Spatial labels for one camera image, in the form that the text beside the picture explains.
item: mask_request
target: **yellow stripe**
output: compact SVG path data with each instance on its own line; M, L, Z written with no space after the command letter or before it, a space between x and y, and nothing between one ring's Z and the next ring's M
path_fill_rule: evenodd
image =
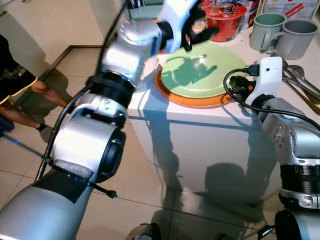
M36 81L38 81L38 78L36 77L35 80L30 83L28 86L25 86L24 88L22 88L20 91L16 92L15 94L11 95L11 97L14 97L16 95L18 95L19 93L23 92L25 89L30 88L33 84L36 83Z
M3 104L5 101L7 101L9 97L10 96L7 96L4 100L0 101L0 105Z

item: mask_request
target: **gray mug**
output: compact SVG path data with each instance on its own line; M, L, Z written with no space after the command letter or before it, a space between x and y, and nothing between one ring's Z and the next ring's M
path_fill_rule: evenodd
M274 47L277 39L273 34L281 31L282 25L287 20L280 13L263 13L254 18L253 30L250 37L250 47L258 51L268 50L268 46Z
M297 60L304 56L318 26L307 20L289 20L282 26L282 31L274 33L269 41L269 50L286 60ZM271 41L278 38L275 48Z

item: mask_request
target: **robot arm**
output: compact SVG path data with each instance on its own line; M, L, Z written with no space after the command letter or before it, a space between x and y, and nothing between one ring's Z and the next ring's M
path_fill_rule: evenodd
M237 81L230 83L234 90L239 91L247 104L245 107L255 108L246 110L257 116L263 131L274 143L282 179L279 199L286 208L275 217L277 239L320 239L319 125L295 116L272 112L285 111L305 116L284 99L275 97L282 83L282 59L268 57L257 64L251 66L251 70L240 69L257 76L254 83L248 81L241 86L237 85ZM249 85L254 85L254 89L249 88Z
M116 196L96 183L114 176L120 165L126 141L121 129L144 62L160 49L172 53L188 46L190 50L192 43L209 39L208 31L203 35L191 31L195 17L190 19L190 14L199 12L199 2L166 0L159 23L121 25L103 56L101 71L89 78L83 90L90 92L80 98L60 129L62 120L56 124L59 131L53 144L48 145L37 181L0 211L1 240L75 239L93 188ZM192 34L191 43L186 45L188 33ZM46 163L52 169L42 176Z

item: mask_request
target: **wire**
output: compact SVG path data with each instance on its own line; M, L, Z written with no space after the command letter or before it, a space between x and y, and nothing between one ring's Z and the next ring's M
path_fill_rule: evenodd
M313 121L312 119L295 113L295 112L291 112L291 111L284 111L284 110L277 110L277 109L266 109L266 108L260 108L260 107L254 107L254 106L250 106L248 104L246 104L245 102L243 102L242 100L240 100L237 96L235 96L231 90L228 88L227 85L227 81L228 78L234 74L234 73L238 73L238 72L242 72L242 73L247 73L247 68L237 68L234 69L232 71L230 71L223 80L223 87L225 89L225 91L230 95L231 98L233 98L237 103L239 103L240 105L242 105L245 108L257 111L257 112L263 112L263 113L272 113L272 114L282 114L282 115L287 115L287 116L291 116L291 117L295 117L295 118L299 118L303 121L306 121L307 123L311 124L312 126L314 126L316 129L318 129L320 131L320 125L318 123L316 123L315 121Z
M48 142L48 145L46 146L45 149L45 153L42 159L42 163L41 166L36 174L35 180L38 180L39 178L41 178L45 172L46 166L47 166L47 162L46 159L48 159L50 157L50 154L52 152L52 148L54 146L54 142L55 139L57 137L58 131L60 129L60 126L65 118L65 116L67 115L68 111L70 108L72 108L74 106L74 104L76 103L76 101L83 95L85 94L85 92L89 91L91 89L91 87L94 85L93 82L90 82L85 88L83 88L81 91L79 91L74 98L66 105L66 107L63 109L63 111L61 112L58 120L56 121L52 134L50 136L50 140Z
M105 48L107 47L107 44L109 42L109 40L111 39L112 37L112 33L114 32L118 22L119 22L119 19L123 13L123 11L125 10L126 6L128 5L130 0L126 0L122 7L121 7L121 10L120 12L118 13L117 17L115 18L115 20L113 21L112 23L112 26L109 30L109 32L107 33L107 36L104 40L104 43L102 45L102 48L100 50L100 55L99 55L99 59L98 59L98 63L97 63L97 67L96 67L96 70L95 70L95 76L99 75L99 73L101 72L102 70L102 61L103 61L103 57L104 57L104 53L105 53ZM48 142L48 145L45 149L45 153L44 153L44 156L43 156L43 160L42 160L42 163L41 163L41 166L38 170L38 173L36 175L36 178L35 180L38 180L39 178L41 178L44 174L44 171L46 169L46 166L47 166L47 162L46 160L50 157L50 154L52 152L52 149L53 149L53 145L54 145L54 142L55 142L55 139L57 137L57 134L58 134L58 131L60 129L60 126L65 118L65 116L67 115L68 111L70 108L72 108L74 106L74 104L76 103L76 101L85 93L87 92L88 90L91 89L91 87L94 85L94 83L89 83L85 88L83 88L68 104L67 106L64 108L64 110L62 111L62 113L60 114L58 120L56 121L55 125L54 125L54 128L53 128L53 131L52 131L52 134L51 134L51 137L50 137L50 140Z
M104 43L103 43L102 48L100 50L99 60L98 60L97 66L96 66L95 74L94 74L95 77L97 77L99 75L99 73L102 71L102 61L103 61L103 58L104 58L105 49L107 47L107 44L108 44L109 40L112 37L112 33L114 32L114 30L117 27L117 24L119 22L119 19L120 19L122 13L126 9L126 6L128 5L129 2L130 2L130 0L125 0L125 2L123 3L123 5L121 7L120 12L116 16L115 20L112 23L112 26L111 26L109 32L107 33L107 35L105 37Z

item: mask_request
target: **green mug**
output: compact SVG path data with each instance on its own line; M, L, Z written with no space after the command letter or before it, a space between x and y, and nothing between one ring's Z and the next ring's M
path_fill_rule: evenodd
M258 51L267 51L269 47L276 46L278 38L271 39L271 37L281 31L286 20L286 16L280 13L270 12L256 16L250 37L250 47Z

